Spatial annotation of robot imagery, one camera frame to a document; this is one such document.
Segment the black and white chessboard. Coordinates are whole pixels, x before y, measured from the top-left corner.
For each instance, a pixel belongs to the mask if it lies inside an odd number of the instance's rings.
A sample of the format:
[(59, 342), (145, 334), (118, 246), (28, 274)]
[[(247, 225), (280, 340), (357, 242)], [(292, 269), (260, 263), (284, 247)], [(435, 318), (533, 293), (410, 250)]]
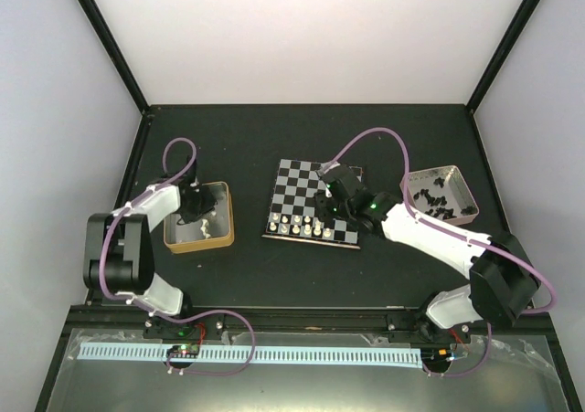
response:
[[(319, 167), (320, 164), (316, 162), (292, 159), (280, 160), (272, 189), (267, 223), (262, 235), (265, 238), (283, 241), (358, 249), (357, 231), (350, 228), (343, 220), (334, 220), (331, 225), (322, 222), (321, 237), (316, 238), (313, 235), (314, 221), (318, 219), (315, 215), (314, 195), (325, 190), (324, 183), (319, 180), (316, 172)], [(280, 215), (278, 221), (271, 219), (273, 213)], [(282, 215), (289, 218), (288, 223), (282, 223)], [(299, 216), (302, 219), (299, 224), (294, 223), (295, 216)], [(311, 224), (304, 223), (305, 217), (312, 218)], [(277, 230), (274, 232), (270, 231), (271, 222), (277, 225)], [(288, 226), (287, 234), (281, 232), (281, 225)], [(292, 233), (294, 225), (300, 227), (300, 234), (298, 236)], [(304, 234), (305, 225), (311, 225), (312, 227), (312, 234), (310, 236)], [(324, 238), (324, 230), (326, 228), (331, 230), (332, 236), (330, 238)]]

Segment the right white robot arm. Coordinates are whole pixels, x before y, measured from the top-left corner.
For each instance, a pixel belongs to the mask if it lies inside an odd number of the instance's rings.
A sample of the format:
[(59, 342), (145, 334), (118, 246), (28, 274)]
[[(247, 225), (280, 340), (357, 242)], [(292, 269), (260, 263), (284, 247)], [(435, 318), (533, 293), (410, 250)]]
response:
[(388, 193), (374, 194), (344, 164), (324, 164), (317, 175), (325, 186), (314, 197), (321, 221), (343, 220), (415, 248), (467, 279), (466, 285), (438, 292), (423, 304), (415, 320), (421, 339), (435, 342), (450, 328), (476, 321), (510, 328), (527, 310), (541, 280), (528, 271), (527, 255), (513, 235), (492, 237), (454, 227)]

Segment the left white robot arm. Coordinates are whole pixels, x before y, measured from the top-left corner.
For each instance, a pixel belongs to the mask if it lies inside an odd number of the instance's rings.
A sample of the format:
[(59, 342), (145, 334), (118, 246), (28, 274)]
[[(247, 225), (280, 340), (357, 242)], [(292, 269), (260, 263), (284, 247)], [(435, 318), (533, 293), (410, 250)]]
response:
[(192, 224), (212, 211), (216, 198), (197, 180), (197, 162), (148, 185), (133, 201), (109, 214), (89, 217), (85, 238), (83, 281), (112, 301), (137, 303), (164, 316), (164, 327), (176, 338), (189, 336), (197, 317), (181, 289), (155, 272), (152, 231), (167, 217)]

